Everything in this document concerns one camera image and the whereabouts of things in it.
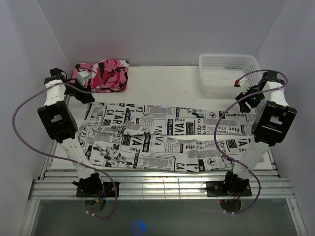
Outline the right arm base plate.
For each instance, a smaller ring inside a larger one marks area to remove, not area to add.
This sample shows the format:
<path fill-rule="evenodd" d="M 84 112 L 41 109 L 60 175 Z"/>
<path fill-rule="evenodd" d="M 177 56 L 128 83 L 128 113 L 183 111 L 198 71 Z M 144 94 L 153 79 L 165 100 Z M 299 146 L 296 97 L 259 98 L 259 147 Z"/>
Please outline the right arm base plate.
<path fill-rule="evenodd" d="M 229 186 L 224 181 L 208 181 L 205 182 L 205 190 L 208 197 L 249 197 L 252 196 L 252 191 L 248 185 L 244 190 Z"/>

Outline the newspaper print trousers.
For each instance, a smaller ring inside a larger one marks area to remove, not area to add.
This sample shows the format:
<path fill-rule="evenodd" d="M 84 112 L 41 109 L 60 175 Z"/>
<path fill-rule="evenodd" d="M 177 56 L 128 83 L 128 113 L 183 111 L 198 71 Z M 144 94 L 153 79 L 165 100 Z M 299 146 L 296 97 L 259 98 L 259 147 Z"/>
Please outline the newspaper print trousers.
<path fill-rule="evenodd" d="M 105 168 L 207 172 L 232 167 L 251 140 L 254 113 L 91 103 L 77 137 L 87 159 Z"/>

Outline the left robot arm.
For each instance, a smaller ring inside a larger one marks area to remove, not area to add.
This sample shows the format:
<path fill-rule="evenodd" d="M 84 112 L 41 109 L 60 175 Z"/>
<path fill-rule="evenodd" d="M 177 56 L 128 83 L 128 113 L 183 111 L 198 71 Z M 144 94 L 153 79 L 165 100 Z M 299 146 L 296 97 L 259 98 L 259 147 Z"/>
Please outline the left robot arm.
<path fill-rule="evenodd" d="M 51 76 L 44 80 L 48 89 L 46 101 L 43 107 L 37 109 L 37 113 L 49 137 L 61 145 L 72 162 L 79 179 L 73 184 L 85 194 L 100 196 L 104 192 L 104 184 L 99 174 L 91 169 L 92 165 L 79 144 L 76 137 L 77 123 L 64 100 L 65 95 L 70 95 L 83 104 L 94 102 L 91 86 L 85 87 L 91 76 L 82 71 L 79 73 L 79 80 L 67 87 L 65 84 L 70 84 L 70 80 L 63 70 L 53 68 L 50 74 Z"/>

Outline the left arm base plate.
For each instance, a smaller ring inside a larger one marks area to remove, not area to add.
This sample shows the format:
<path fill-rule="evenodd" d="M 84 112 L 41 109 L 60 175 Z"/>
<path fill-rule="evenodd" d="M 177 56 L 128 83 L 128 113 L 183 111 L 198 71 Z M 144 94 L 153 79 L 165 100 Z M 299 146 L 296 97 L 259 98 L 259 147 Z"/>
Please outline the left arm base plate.
<path fill-rule="evenodd" d="M 114 185 L 110 181 L 103 182 L 103 186 L 96 191 L 91 190 L 89 192 L 84 192 L 82 189 L 79 187 L 76 190 L 76 197 L 79 198 L 100 198 L 100 197 L 109 197 L 109 198 L 114 198 L 115 197 L 115 189 Z"/>

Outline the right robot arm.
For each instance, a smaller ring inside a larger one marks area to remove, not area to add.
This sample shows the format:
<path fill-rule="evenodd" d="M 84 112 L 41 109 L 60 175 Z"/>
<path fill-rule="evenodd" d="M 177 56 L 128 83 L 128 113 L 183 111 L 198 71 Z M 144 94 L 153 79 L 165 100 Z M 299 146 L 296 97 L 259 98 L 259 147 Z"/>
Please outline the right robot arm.
<path fill-rule="evenodd" d="M 235 99 L 242 113 L 249 113 L 261 101 L 264 105 L 251 127 L 249 147 L 225 175 L 222 189 L 227 195 L 241 195 L 249 190 L 250 172 L 271 147 L 284 140 L 297 114 L 284 96 L 287 78 L 278 78 L 279 72 L 275 70 L 263 70 L 262 73 L 257 85 L 251 86 L 245 75 L 234 83 L 241 89 Z"/>

